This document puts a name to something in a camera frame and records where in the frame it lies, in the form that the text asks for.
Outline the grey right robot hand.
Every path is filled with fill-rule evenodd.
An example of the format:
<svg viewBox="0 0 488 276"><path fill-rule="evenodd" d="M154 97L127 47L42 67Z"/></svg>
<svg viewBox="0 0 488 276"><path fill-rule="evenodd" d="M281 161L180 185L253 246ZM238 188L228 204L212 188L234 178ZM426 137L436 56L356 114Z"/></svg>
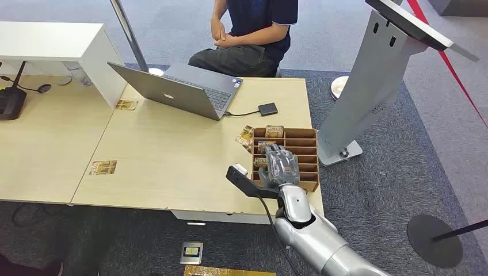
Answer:
<svg viewBox="0 0 488 276"><path fill-rule="evenodd" d="M262 151L266 155L266 167L260 167L258 174L265 187L298 185L300 182L298 157L283 146L266 145Z"/></svg>

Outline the person's left hand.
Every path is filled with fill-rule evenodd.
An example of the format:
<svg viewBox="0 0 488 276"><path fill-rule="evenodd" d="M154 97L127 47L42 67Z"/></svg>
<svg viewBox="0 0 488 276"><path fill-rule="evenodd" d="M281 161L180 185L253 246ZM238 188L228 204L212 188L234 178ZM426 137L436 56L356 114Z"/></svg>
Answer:
<svg viewBox="0 0 488 276"><path fill-rule="evenodd" d="M239 44L240 44L239 37L235 37L230 34L225 34L224 38L221 38L214 42L215 46L224 47L224 48L233 47Z"/></svg>

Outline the person's right hand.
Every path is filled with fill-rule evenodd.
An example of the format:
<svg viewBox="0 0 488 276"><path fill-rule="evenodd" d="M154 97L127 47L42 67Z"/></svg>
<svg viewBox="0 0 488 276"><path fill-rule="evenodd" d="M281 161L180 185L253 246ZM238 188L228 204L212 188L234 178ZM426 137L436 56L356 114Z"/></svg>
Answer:
<svg viewBox="0 0 488 276"><path fill-rule="evenodd" d="M211 36L215 41L226 40L225 27L218 17L210 19Z"/></svg>

